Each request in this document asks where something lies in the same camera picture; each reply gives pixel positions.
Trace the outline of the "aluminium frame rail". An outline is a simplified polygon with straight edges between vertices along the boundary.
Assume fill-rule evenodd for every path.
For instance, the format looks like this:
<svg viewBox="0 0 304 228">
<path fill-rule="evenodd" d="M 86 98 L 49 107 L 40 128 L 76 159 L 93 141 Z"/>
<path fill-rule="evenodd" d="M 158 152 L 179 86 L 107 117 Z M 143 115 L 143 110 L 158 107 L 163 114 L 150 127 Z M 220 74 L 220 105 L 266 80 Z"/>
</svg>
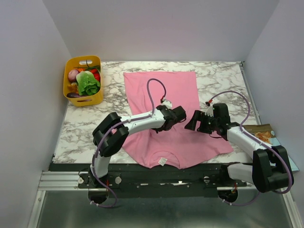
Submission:
<svg viewBox="0 0 304 228">
<path fill-rule="evenodd" d="M 57 171 L 43 171 L 40 176 L 40 181 L 38 184 L 38 190 L 40 191 L 71 191 L 71 190 L 91 190 L 91 191 L 107 191 L 105 188 L 91 188 L 85 186 L 86 188 L 78 187 L 78 172 L 68 171 L 68 172 L 57 172 Z M 190 184 L 184 182 L 177 182 L 172 184 L 161 183 L 160 186 L 182 186 L 190 187 Z M 217 187 L 217 190 L 232 190 L 234 187 Z M 247 186 L 237 187 L 237 190 L 256 190 L 256 187 L 250 183 Z"/>
</svg>

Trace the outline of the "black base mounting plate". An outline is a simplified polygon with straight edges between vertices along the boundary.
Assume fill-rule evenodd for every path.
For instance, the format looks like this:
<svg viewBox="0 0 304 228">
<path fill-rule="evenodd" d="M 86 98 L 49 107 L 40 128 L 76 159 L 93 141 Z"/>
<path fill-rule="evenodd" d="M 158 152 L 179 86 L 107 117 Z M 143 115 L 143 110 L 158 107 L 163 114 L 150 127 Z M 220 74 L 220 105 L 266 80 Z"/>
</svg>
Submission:
<svg viewBox="0 0 304 228">
<path fill-rule="evenodd" d="M 245 187 L 241 180 L 232 180 L 221 163 L 199 164 L 179 170 L 164 165 L 151 169 L 139 164 L 110 164 L 101 181 L 114 191 L 111 194 L 90 174 L 89 164 L 51 164 L 50 172 L 76 174 L 76 190 L 86 190 L 88 198 L 104 202 L 123 198 L 174 198 L 227 196 L 229 190 Z"/>
</svg>

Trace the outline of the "pink t-shirt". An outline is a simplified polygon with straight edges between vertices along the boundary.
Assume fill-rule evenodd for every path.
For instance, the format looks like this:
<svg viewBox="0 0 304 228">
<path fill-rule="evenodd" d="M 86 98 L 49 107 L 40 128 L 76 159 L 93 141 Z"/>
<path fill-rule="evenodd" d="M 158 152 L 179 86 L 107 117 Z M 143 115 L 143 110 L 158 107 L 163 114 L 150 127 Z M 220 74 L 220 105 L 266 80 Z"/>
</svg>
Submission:
<svg viewBox="0 0 304 228">
<path fill-rule="evenodd" d="M 186 119 L 200 108 L 195 72 L 125 73 L 124 84 L 133 115 L 154 110 L 164 121 L 159 127 L 127 137 L 123 149 L 138 164 L 185 169 L 233 152 L 224 139 L 184 128 Z"/>
</svg>

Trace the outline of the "purple toy eggplant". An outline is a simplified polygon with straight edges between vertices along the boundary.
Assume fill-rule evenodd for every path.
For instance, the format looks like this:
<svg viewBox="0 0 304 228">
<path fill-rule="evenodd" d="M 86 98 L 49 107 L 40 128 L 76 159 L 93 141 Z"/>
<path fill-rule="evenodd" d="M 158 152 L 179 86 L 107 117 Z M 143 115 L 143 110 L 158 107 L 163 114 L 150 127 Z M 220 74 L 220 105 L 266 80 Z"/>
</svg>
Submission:
<svg viewBox="0 0 304 228">
<path fill-rule="evenodd" d="M 78 93 L 68 93 L 66 96 L 67 96 L 67 98 L 81 98 L 82 97 Z"/>
</svg>

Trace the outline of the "yellow plastic basket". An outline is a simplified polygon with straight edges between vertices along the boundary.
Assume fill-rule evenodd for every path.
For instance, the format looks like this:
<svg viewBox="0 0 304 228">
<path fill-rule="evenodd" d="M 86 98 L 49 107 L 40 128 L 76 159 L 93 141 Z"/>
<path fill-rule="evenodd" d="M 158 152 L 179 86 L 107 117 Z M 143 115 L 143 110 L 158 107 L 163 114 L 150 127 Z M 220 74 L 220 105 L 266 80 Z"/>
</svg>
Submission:
<svg viewBox="0 0 304 228">
<path fill-rule="evenodd" d="M 63 94 L 74 106 L 100 104 L 103 100 L 103 87 L 99 57 L 81 56 L 67 61 Z"/>
</svg>

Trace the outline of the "purple toy onion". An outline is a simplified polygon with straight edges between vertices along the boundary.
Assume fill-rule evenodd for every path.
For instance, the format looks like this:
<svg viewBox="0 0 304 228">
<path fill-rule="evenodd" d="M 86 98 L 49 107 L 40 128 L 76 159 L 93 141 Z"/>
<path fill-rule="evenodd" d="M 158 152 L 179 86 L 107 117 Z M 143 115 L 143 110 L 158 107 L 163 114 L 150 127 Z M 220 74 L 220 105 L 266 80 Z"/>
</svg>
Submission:
<svg viewBox="0 0 304 228">
<path fill-rule="evenodd" d="M 76 76 L 79 74 L 77 69 L 73 69 L 68 73 L 68 80 L 72 83 L 76 81 Z"/>
</svg>

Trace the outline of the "red toy pepper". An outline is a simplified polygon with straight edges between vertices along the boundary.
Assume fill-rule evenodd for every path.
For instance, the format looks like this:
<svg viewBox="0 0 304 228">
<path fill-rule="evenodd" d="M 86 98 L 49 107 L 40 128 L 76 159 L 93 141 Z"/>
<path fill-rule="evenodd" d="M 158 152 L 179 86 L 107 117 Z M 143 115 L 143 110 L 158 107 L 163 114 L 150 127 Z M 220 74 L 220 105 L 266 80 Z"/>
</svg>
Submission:
<svg viewBox="0 0 304 228">
<path fill-rule="evenodd" d="M 99 73 L 98 69 L 97 69 L 97 68 L 93 68 L 93 69 L 90 70 L 90 72 L 93 74 L 94 78 L 95 78 L 98 82 L 100 82 L 101 77 L 100 77 L 100 73 Z"/>
</svg>

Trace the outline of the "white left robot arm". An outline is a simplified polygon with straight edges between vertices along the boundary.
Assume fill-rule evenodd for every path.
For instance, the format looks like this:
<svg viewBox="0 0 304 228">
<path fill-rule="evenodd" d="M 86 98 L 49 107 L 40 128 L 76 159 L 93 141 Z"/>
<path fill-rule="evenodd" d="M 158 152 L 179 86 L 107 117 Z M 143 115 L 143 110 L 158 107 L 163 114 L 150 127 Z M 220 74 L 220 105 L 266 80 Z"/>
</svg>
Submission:
<svg viewBox="0 0 304 228">
<path fill-rule="evenodd" d="M 185 119 L 186 111 L 182 106 L 173 109 L 169 101 L 142 114 L 119 116 L 116 112 L 110 113 L 92 133 L 96 152 L 89 182 L 96 188 L 104 185 L 111 156 L 119 152 L 130 135 L 150 129 L 157 133 L 168 131 Z"/>
</svg>

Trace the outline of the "green toy lettuce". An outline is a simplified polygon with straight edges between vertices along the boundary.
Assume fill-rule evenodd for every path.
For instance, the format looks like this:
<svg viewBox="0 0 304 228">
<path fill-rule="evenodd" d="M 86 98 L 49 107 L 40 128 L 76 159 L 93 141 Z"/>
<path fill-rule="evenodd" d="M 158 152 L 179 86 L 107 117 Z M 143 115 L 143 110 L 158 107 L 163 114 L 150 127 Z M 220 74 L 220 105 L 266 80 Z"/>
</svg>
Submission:
<svg viewBox="0 0 304 228">
<path fill-rule="evenodd" d="M 101 87 L 100 82 L 98 82 L 90 71 L 82 71 L 76 76 L 76 81 L 78 83 L 78 93 L 79 95 L 94 95 Z"/>
</svg>

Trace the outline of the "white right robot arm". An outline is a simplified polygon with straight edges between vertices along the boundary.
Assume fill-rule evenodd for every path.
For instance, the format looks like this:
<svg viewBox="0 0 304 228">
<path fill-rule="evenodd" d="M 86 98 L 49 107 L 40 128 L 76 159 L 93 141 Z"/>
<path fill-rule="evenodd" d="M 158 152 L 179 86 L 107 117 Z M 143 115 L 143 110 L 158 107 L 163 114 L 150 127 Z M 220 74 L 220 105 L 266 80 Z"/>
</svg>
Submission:
<svg viewBox="0 0 304 228">
<path fill-rule="evenodd" d="M 229 186 L 240 180 L 254 184 L 261 193 L 292 187 L 294 178 L 285 147 L 265 143 L 241 129 L 238 123 L 231 122 L 226 104 L 211 104 L 205 112 L 196 110 L 185 129 L 208 135 L 216 132 L 252 159 L 251 164 L 225 164 L 218 175 L 222 185 Z"/>
</svg>

